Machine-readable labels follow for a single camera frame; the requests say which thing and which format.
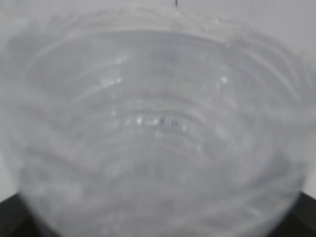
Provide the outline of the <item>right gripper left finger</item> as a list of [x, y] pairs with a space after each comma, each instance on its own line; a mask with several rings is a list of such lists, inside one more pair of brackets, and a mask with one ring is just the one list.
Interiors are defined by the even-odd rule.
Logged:
[[34, 219], [18, 194], [0, 202], [1, 237], [52, 237], [53, 232]]

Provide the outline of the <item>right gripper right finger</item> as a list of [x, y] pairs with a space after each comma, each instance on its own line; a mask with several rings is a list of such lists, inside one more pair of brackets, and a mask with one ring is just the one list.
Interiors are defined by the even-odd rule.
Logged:
[[301, 193], [282, 227], [282, 237], [316, 237], [316, 200]]

